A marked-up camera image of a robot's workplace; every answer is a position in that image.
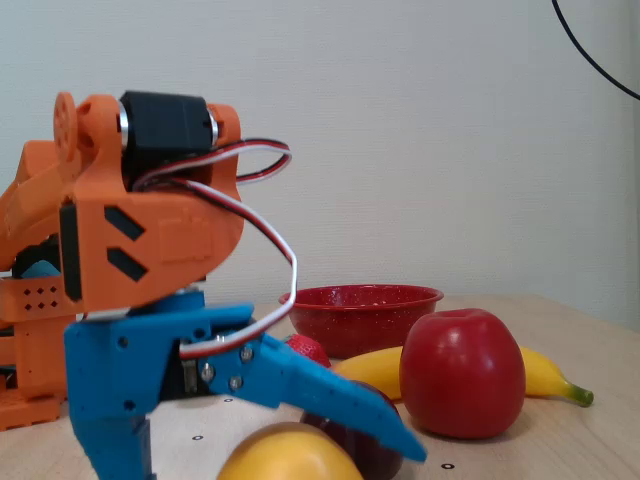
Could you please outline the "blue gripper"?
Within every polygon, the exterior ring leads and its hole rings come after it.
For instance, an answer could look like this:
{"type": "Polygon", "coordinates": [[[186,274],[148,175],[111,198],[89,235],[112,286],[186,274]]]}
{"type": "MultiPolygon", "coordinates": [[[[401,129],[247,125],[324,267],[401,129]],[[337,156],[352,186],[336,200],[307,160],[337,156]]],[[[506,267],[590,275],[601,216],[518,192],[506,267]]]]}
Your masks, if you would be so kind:
{"type": "Polygon", "coordinates": [[[203,293],[188,292],[66,329],[69,415],[99,479],[151,478],[144,415],[164,401],[212,394],[195,368],[184,372],[179,346],[244,326],[253,311],[246,302],[207,307],[203,293]]]}

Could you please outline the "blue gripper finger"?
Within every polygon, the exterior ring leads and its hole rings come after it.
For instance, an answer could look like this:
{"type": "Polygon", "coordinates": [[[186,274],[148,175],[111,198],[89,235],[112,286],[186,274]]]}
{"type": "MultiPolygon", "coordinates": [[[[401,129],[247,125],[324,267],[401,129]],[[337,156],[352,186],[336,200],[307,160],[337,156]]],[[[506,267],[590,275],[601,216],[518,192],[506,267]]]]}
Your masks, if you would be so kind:
{"type": "Polygon", "coordinates": [[[427,458],[421,441],[382,396],[269,335],[222,354],[201,355],[199,366],[213,369],[207,380],[213,393],[269,408],[292,405],[366,433],[410,460],[427,458]]]}

